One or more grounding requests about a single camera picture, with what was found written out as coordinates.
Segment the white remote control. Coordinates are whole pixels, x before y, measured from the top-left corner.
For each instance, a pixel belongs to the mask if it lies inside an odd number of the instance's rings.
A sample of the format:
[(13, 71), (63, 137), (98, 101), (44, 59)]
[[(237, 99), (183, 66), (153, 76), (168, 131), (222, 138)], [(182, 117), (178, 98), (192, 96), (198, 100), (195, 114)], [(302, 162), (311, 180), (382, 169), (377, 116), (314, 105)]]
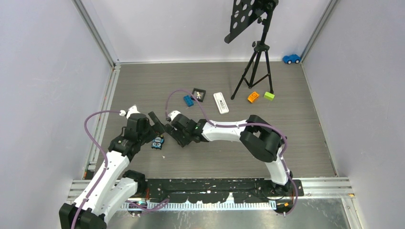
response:
[(226, 104), (223, 94), (221, 92), (217, 92), (217, 93), (213, 94), (213, 97), (214, 97), (214, 100), (217, 105), (219, 113), (222, 115), (229, 113), (229, 108)]

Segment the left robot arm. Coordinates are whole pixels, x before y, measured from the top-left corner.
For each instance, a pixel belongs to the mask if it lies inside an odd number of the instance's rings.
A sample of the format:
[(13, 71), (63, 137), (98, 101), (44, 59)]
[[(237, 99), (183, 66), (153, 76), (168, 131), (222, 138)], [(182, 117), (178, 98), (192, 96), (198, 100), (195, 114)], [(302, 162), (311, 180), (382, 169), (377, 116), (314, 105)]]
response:
[(127, 125), (104, 153), (104, 164), (72, 204), (59, 210), (63, 229), (105, 229), (113, 215), (131, 197), (142, 197), (147, 190), (145, 175), (126, 168), (145, 144), (165, 132), (154, 112), (148, 115), (135, 106), (121, 111)]

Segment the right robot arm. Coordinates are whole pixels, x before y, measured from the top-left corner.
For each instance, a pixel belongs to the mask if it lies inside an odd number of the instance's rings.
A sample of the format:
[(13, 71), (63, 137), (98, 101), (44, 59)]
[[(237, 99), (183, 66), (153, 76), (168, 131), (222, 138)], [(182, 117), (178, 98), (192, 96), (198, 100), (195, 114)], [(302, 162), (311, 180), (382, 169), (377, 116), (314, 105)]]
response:
[(283, 154), (287, 137), (257, 115), (238, 122), (216, 122), (201, 119), (198, 122), (176, 111), (168, 118), (165, 131), (184, 147), (190, 142), (239, 142), (259, 161), (265, 163), (273, 191), (284, 196), (292, 189), (292, 173)]

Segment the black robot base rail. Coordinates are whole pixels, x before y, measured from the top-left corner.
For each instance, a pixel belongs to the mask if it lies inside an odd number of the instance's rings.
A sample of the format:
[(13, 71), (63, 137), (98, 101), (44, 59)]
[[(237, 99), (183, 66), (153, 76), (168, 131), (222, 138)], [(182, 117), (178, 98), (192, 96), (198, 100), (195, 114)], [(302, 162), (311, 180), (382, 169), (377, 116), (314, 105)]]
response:
[(152, 203), (215, 204), (232, 198), (234, 203), (264, 203), (269, 200), (292, 200), (304, 195), (299, 179), (288, 181), (286, 187), (266, 178), (146, 178), (144, 174), (126, 171), (123, 178), (134, 178), (138, 189), (134, 198)]

